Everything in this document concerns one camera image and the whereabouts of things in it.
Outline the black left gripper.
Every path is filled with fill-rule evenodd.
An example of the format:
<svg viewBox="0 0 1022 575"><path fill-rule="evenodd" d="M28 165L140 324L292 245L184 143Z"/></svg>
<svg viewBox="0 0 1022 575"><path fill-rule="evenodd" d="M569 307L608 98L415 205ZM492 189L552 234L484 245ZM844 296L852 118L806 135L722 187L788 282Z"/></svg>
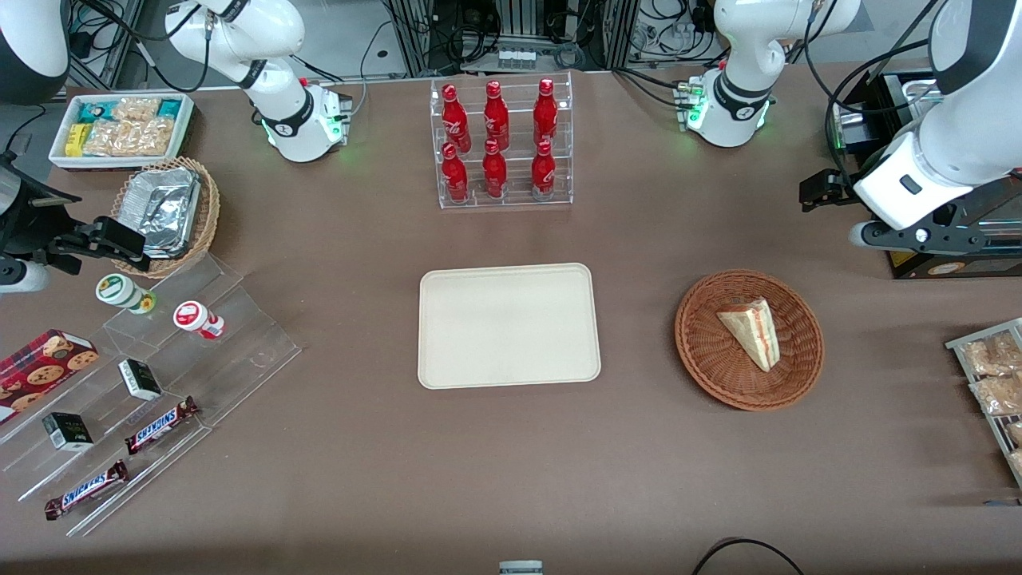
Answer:
<svg viewBox="0 0 1022 575"><path fill-rule="evenodd" d="M854 201L842 172L822 169L802 180L802 212L840 206ZM866 222L866 247L888 252L959 256L980 251L980 228L964 225L966 212L956 204L945 204L905 229L895 229L879 219Z"/></svg>

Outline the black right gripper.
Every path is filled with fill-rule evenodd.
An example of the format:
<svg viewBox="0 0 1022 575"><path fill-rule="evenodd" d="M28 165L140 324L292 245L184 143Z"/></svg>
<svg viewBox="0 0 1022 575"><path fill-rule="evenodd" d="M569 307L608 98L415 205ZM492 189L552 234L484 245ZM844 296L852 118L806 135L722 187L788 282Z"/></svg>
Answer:
<svg viewBox="0 0 1022 575"><path fill-rule="evenodd" d="M98 217L90 232L76 232L80 225L66 211L81 201L50 187L14 166L16 156L3 156L2 265L40 263L77 276L80 257L127 263L149 271L145 237L112 217Z"/></svg>

